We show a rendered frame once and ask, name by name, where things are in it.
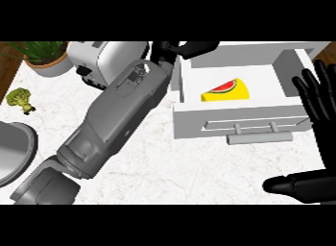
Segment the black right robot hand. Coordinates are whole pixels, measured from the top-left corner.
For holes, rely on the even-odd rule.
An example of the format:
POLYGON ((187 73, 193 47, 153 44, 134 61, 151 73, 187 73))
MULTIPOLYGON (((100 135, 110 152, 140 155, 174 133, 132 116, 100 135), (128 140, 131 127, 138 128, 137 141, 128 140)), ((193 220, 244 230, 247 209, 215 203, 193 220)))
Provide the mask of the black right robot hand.
POLYGON ((286 195, 305 204, 336 201, 336 64, 314 62, 315 72, 305 68, 294 84, 316 138, 324 168, 269 178, 263 184, 268 193, 286 195))

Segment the white toaster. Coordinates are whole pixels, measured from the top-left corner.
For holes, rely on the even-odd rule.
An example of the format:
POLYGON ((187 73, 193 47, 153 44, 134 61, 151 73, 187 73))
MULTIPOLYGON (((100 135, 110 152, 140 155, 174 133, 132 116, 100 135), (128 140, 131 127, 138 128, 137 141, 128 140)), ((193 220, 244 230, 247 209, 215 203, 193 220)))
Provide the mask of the white toaster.
POLYGON ((146 58, 147 41, 70 41, 67 57, 88 86, 104 90, 128 65, 146 58))

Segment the grey round pot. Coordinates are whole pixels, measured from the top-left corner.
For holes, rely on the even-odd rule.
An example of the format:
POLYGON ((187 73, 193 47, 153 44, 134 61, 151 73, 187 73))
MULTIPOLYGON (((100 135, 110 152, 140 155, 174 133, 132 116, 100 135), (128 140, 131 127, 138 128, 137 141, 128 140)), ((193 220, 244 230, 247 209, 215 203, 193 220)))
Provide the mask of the grey round pot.
POLYGON ((0 121, 0 187, 26 170, 38 150, 38 135, 23 123, 0 121))

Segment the white open drawer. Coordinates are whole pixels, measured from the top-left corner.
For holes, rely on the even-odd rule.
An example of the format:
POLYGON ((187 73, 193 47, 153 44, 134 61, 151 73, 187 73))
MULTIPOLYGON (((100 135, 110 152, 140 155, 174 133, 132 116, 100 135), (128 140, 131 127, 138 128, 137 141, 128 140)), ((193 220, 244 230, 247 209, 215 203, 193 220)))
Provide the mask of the white open drawer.
POLYGON ((283 48, 230 51, 228 47, 188 61, 179 61, 181 106, 203 104, 256 106, 300 101, 291 78, 312 67, 305 49, 283 48))

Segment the yellow watermelon-print sponge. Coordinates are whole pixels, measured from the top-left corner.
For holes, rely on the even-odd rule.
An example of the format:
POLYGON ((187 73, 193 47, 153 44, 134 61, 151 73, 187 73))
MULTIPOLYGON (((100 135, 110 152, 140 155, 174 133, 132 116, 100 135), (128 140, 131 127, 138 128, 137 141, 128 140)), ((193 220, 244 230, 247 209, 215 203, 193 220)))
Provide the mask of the yellow watermelon-print sponge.
POLYGON ((249 90, 241 79, 234 79, 202 94, 202 101, 247 100, 249 90))

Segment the potted green plant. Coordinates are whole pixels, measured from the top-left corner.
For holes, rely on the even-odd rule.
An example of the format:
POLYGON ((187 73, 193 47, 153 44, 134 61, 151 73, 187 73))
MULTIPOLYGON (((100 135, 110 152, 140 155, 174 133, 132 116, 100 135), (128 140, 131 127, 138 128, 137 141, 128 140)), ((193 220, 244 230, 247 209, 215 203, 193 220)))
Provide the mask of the potted green plant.
POLYGON ((57 77, 73 67, 66 52, 67 41, 7 41, 7 44, 20 52, 22 60, 39 76, 57 77))

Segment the white cabinet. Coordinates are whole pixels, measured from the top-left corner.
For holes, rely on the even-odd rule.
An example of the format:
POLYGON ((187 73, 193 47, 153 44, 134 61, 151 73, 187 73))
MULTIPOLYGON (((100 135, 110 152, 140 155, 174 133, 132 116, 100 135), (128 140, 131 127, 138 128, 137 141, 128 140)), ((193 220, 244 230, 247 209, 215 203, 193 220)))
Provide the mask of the white cabinet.
POLYGON ((188 60, 193 68, 272 64, 280 53, 303 49, 311 58, 328 41, 221 41, 216 49, 188 60))

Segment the green broccoli floret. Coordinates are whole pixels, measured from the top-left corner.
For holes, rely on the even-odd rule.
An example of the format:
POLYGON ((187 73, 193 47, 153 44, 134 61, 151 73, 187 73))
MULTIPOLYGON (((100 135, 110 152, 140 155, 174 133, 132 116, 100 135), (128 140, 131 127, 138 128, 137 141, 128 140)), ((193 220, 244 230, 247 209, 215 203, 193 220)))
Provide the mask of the green broccoli floret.
POLYGON ((31 92, 28 89, 19 87, 17 89, 14 89, 6 99, 7 99, 7 104, 13 107, 13 106, 20 106, 22 107, 22 112, 25 115, 29 115, 29 113, 32 111, 35 111, 35 108, 32 107, 32 105, 29 104, 28 100, 31 97, 31 92))

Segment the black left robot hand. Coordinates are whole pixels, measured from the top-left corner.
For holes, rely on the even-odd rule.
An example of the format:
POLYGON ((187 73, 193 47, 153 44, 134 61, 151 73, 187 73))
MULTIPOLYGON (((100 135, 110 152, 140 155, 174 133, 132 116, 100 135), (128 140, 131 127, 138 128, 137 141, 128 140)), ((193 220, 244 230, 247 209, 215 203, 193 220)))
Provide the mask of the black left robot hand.
POLYGON ((154 64, 160 62, 174 63, 178 56, 181 56, 184 60, 188 60, 212 52, 218 44, 218 41, 187 41, 184 44, 179 44, 178 41, 154 41, 151 45, 150 61, 154 64))

